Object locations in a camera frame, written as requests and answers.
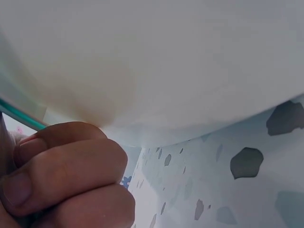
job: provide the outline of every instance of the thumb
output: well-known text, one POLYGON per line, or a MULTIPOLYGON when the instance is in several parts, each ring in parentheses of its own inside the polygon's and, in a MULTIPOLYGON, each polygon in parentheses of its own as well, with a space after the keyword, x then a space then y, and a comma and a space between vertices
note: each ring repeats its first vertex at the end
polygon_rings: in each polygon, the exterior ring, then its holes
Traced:
POLYGON ((21 228, 0 201, 0 228, 21 228))

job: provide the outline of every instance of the patterned fabric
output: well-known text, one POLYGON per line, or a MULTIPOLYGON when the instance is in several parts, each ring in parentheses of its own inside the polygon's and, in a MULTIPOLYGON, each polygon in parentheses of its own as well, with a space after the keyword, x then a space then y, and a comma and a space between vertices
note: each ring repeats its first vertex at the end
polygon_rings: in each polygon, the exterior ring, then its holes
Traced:
POLYGON ((137 228, 303 228, 304 96, 241 123, 143 148, 137 228))

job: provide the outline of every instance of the knuckle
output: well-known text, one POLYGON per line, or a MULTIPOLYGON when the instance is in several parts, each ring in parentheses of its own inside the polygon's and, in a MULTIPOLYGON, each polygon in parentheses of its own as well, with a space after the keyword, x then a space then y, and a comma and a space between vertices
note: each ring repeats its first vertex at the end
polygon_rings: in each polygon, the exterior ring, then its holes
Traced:
POLYGON ((93 137, 99 136, 100 138, 105 138, 106 135, 103 133, 100 128, 96 127, 93 124, 85 123, 85 122, 68 122, 66 123, 67 127, 74 131, 75 129, 86 129, 86 133, 90 132, 90 135, 93 137))
POLYGON ((115 158, 118 162, 120 162, 124 167, 126 167, 128 163, 128 156, 126 152, 121 148, 121 146, 113 140, 107 140, 108 147, 111 153, 114 153, 115 158))
POLYGON ((73 185, 72 181, 75 179, 73 166, 69 160, 65 158, 64 152, 60 147, 55 147, 51 152, 46 153, 44 160, 48 164, 51 164, 45 166, 44 175, 53 189, 62 190, 65 189, 66 186, 73 185))
POLYGON ((135 220, 135 199, 133 195, 124 187, 119 184, 116 185, 118 195, 121 197, 121 202, 123 203, 123 208, 125 208, 125 219, 132 225, 135 220))

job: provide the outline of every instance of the skin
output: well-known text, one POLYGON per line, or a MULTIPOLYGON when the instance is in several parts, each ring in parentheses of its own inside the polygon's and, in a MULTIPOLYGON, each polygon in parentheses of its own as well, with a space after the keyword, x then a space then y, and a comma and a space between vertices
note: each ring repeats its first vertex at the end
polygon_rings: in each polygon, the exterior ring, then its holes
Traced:
POLYGON ((0 182, 0 228, 131 227, 135 201, 119 185, 127 156, 97 127, 63 123, 19 140, 0 182))

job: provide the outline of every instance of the dark gray spot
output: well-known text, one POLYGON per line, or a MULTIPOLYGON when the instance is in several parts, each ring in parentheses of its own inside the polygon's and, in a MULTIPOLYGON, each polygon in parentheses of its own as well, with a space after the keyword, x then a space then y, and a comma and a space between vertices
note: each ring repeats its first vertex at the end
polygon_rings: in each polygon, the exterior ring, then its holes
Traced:
POLYGON ((185 200, 188 200, 190 198, 192 194, 192 189, 193 189, 193 181, 192 178, 189 177, 185 185, 185 195, 184 195, 185 200))
POLYGON ((202 215, 204 211, 204 204, 203 201, 200 199, 196 203, 196 208, 195 208, 195 214, 194 214, 194 220, 199 220, 200 216, 202 215))
POLYGON ((171 154, 168 154, 168 156, 165 159, 165 166, 168 166, 170 164, 171 158, 172 158, 171 154))
POLYGON ((222 207, 217 210, 216 221, 227 225, 237 224, 237 221, 229 207, 222 207))
POLYGON ((143 181, 141 182, 141 184, 140 184, 140 186, 139 186, 139 189, 141 189, 142 188, 142 185, 143 185, 143 181))
POLYGON ((275 108, 266 122, 270 136, 286 134, 304 128, 304 108, 301 103, 287 101, 275 108))
POLYGON ((150 228, 154 228, 155 222, 156 222, 156 214, 154 215, 154 217, 153 217, 153 219, 151 221, 150 228))
POLYGON ((162 208, 161 208, 161 215, 163 214, 163 211, 165 210, 166 207, 166 202, 163 204, 162 208))
POLYGON ((162 149, 160 150, 160 153, 158 154, 158 159, 161 158, 161 155, 162 155, 162 149))
POLYGON ((217 154, 215 156, 215 161, 218 162, 220 155, 223 152, 223 144, 221 144, 217 149, 217 154))
POLYGON ((288 228, 304 227, 304 193, 280 191, 275 208, 288 228))
POLYGON ((245 147, 230 161, 230 170, 234 179, 256 177, 264 160, 258 149, 245 147))
POLYGON ((211 133, 206 134, 206 135, 203 135, 203 136, 201 137, 202 141, 203 141, 203 142, 207 141, 207 139, 209 138, 210 135, 211 135, 211 133))

